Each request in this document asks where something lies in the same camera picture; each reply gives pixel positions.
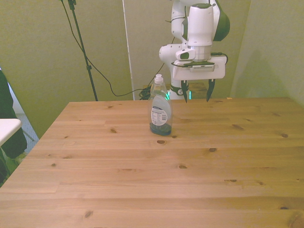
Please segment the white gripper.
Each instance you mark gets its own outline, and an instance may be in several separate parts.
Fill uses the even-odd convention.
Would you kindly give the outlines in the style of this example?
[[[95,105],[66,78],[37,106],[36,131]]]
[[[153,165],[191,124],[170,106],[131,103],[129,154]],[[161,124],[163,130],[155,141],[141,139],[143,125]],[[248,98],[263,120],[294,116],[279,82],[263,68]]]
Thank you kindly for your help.
[[[185,102],[188,101],[187,91],[189,85],[187,80],[209,79],[206,101],[211,98],[215,87],[215,79],[225,76],[226,56],[212,57],[207,62],[179,61],[172,63],[172,78],[181,81],[181,89]]]

